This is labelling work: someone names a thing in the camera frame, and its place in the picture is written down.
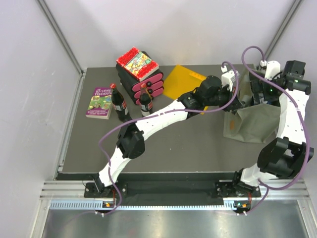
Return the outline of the green canvas bag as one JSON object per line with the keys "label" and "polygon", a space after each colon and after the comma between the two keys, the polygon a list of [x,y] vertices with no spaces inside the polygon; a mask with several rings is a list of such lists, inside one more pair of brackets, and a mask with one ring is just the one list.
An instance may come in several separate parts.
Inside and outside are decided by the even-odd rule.
{"label": "green canvas bag", "polygon": [[237,98],[243,108],[224,114],[223,136],[246,143],[265,143],[279,126],[280,107],[252,103],[249,73],[239,80]]}

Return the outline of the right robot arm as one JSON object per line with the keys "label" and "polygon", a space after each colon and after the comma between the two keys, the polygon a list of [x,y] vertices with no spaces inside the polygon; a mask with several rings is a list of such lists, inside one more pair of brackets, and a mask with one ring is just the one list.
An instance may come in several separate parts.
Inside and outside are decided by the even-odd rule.
{"label": "right robot arm", "polygon": [[264,99],[279,101],[279,126],[276,138],[262,149],[257,163],[235,173],[231,190],[237,196],[254,192],[260,182],[295,178],[314,155],[314,149],[307,146],[301,123],[311,93],[311,83],[304,80],[306,64],[291,60],[284,69],[274,60],[263,64],[265,80],[284,90],[281,92],[268,83],[261,83]]}

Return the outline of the cola bottle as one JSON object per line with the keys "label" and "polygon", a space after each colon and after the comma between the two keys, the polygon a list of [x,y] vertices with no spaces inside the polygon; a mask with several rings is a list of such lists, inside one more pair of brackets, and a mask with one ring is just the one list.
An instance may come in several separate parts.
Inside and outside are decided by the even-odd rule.
{"label": "cola bottle", "polygon": [[149,116],[153,113],[152,98],[149,92],[147,91],[147,86],[145,83],[142,83],[140,86],[139,104],[143,117]]}
{"label": "cola bottle", "polygon": [[110,88],[112,105],[117,113],[119,120],[122,122],[129,120],[130,115],[123,95],[118,91],[116,84],[112,83],[110,85]]}

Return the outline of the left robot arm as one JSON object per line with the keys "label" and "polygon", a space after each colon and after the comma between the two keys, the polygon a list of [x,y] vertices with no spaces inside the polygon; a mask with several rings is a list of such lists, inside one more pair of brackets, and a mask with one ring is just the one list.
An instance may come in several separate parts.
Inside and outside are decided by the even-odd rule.
{"label": "left robot arm", "polygon": [[119,131],[113,155],[105,153],[108,163],[99,172],[95,191],[108,196],[125,166],[145,151],[146,140],[158,131],[180,121],[203,113],[205,107],[214,106],[214,112],[230,109],[237,100],[239,74],[224,73],[221,78],[208,76],[196,89],[182,94],[171,104],[139,119],[125,121],[107,133]]}

